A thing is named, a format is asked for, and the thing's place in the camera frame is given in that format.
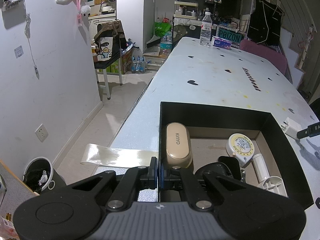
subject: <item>floor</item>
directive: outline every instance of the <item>floor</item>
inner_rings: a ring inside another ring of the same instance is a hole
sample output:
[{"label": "floor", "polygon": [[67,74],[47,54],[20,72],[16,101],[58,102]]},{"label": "floor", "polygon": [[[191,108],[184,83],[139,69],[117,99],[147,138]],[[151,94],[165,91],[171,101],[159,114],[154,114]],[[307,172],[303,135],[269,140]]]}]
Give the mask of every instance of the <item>floor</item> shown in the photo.
[{"label": "floor", "polygon": [[[144,74],[126,73],[122,76],[122,86],[118,76],[108,75],[111,100],[107,100],[106,94],[100,93],[103,108],[85,128],[57,169],[67,185],[95,173],[97,165],[80,164],[86,145],[111,145],[133,104],[155,74],[154,71],[146,71]],[[104,82],[103,75],[98,77],[100,82]]]}]

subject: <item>green plastic bag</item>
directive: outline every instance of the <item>green plastic bag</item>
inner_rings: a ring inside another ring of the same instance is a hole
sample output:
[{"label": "green plastic bag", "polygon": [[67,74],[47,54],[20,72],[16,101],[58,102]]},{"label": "green plastic bag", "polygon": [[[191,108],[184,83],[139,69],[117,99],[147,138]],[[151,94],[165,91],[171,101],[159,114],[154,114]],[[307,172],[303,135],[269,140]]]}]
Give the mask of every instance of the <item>green plastic bag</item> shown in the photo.
[{"label": "green plastic bag", "polygon": [[155,33],[158,37],[163,37],[167,32],[171,30],[170,23],[157,23],[155,22]]}]

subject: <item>pink chair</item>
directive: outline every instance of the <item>pink chair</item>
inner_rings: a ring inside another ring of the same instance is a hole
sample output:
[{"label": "pink chair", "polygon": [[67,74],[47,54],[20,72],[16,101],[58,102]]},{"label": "pink chair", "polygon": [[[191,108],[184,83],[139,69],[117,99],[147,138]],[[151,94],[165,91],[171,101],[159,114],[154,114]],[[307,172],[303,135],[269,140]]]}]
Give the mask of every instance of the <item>pink chair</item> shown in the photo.
[{"label": "pink chair", "polygon": [[269,60],[283,75],[285,74],[287,58],[284,55],[248,40],[241,41],[240,49]]}]

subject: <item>trash can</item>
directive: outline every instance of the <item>trash can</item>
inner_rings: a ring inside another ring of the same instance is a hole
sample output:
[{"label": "trash can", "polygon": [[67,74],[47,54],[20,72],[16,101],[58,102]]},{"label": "trash can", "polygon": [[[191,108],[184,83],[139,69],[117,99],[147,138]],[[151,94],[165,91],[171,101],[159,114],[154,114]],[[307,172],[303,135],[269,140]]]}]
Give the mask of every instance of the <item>trash can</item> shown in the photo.
[{"label": "trash can", "polygon": [[23,182],[32,190],[34,190],[34,184],[37,183],[41,178],[41,175],[40,177],[35,175],[35,171],[39,171],[40,174],[42,174],[42,171],[46,171],[48,175],[47,182],[41,186],[38,186],[41,189],[39,189],[39,194],[67,185],[63,178],[55,171],[52,163],[46,157],[37,157],[28,164],[23,173]]}]

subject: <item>power outlet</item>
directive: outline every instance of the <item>power outlet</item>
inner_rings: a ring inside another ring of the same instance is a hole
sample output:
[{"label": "power outlet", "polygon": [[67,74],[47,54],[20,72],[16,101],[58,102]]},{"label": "power outlet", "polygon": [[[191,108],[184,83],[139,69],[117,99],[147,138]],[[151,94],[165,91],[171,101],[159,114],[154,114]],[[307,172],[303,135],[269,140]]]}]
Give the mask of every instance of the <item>power outlet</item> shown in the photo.
[{"label": "power outlet", "polygon": [[40,142],[43,142],[48,137],[48,132],[43,124],[36,130],[36,135],[39,138]]}]

